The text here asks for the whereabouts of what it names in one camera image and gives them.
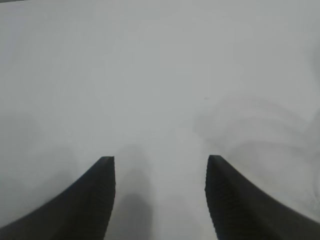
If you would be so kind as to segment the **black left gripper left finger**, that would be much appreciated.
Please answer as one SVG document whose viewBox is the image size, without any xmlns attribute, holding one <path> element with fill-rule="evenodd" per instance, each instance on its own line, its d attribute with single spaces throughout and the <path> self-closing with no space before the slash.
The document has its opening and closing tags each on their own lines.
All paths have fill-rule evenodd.
<svg viewBox="0 0 320 240">
<path fill-rule="evenodd" d="M 102 240 L 116 195 L 115 158 L 101 157 L 52 200 L 0 229 L 2 240 Z"/>
</svg>

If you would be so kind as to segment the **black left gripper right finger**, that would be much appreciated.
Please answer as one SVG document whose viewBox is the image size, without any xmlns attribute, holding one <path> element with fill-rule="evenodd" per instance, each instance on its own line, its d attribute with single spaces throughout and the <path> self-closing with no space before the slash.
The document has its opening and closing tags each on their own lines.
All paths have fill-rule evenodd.
<svg viewBox="0 0 320 240">
<path fill-rule="evenodd" d="M 274 199 L 220 155 L 210 155 L 205 197 L 219 240 L 318 240 L 319 222 Z"/>
</svg>

